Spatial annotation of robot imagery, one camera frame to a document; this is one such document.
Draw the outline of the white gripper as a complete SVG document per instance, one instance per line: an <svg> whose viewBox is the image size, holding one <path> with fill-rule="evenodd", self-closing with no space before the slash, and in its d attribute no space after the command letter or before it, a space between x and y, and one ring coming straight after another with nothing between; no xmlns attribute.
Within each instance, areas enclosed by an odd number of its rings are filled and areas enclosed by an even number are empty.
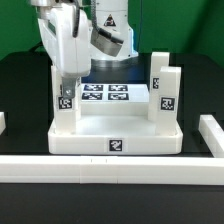
<svg viewBox="0 0 224 224"><path fill-rule="evenodd" d="M61 75L66 77L62 78L65 99L76 96L81 82L79 77L88 76L91 68L88 19L81 10L78 34L74 37L76 13L75 5L61 3L51 8L47 20L38 20L43 46Z"/></svg>

